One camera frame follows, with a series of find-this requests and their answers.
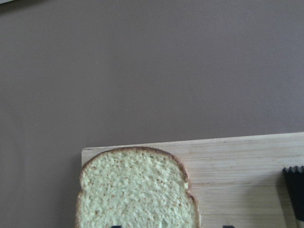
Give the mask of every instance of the gray table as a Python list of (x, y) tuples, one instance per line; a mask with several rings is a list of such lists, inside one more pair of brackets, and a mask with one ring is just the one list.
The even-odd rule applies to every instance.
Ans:
[(0, 227), (73, 227), (84, 147), (303, 131), (303, 12), (303, 1), (0, 5)]

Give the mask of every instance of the black serrated object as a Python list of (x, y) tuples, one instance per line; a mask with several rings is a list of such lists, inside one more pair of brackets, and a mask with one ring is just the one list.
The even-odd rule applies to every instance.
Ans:
[(298, 228), (304, 228), (304, 166), (283, 169)]

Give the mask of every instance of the slice of bread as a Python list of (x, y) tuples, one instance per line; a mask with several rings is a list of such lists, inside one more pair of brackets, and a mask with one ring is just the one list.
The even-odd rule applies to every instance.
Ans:
[(200, 228), (183, 164), (149, 147), (100, 153), (82, 168), (76, 228)]

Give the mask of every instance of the brown crust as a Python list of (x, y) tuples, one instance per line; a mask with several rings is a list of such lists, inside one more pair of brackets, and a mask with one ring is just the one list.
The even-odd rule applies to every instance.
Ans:
[[(91, 158), (89, 161), (87, 161), (80, 172), (80, 176), (79, 176), (79, 180), (81, 183), (82, 180), (82, 173), (83, 171), (86, 169), (86, 167), (92, 163), (93, 160), (97, 159), (98, 157), (104, 155), (105, 153), (113, 153), (113, 152), (120, 152), (120, 151), (125, 151), (125, 150), (132, 150), (132, 151), (137, 151), (137, 150), (143, 150), (143, 151), (147, 151), (147, 152), (154, 152), (154, 153), (160, 153), (160, 154), (164, 154), (167, 155), (169, 157), (171, 157), (173, 160), (176, 161), (176, 163), (179, 165), (179, 169), (183, 174), (183, 178), (185, 180), (185, 182), (188, 183), (188, 191), (187, 194), (188, 196), (191, 198), (191, 200), (194, 203), (194, 207), (195, 207), (195, 211), (196, 211), (196, 218), (197, 218), (197, 228), (201, 228), (201, 223), (200, 223), (200, 213), (199, 213), (199, 204), (198, 204), (198, 200), (192, 195), (190, 189), (191, 189), (191, 182), (189, 180), (189, 176), (188, 173), (186, 171), (185, 166), (183, 165), (183, 163), (181, 163), (181, 161), (173, 154), (160, 150), (160, 149), (156, 149), (156, 148), (152, 148), (152, 147), (145, 147), (145, 146), (130, 146), (130, 147), (120, 147), (120, 148), (116, 148), (116, 149), (111, 149), (108, 151), (104, 151), (101, 152), (99, 154), (97, 154), (96, 156), (94, 156), (93, 158)], [(76, 221), (75, 221), (75, 228), (80, 228), (80, 224), (79, 224), (79, 202), (80, 202), (80, 197), (82, 195), (83, 191), (80, 190), (78, 197), (77, 197), (77, 202), (76, 202)]]

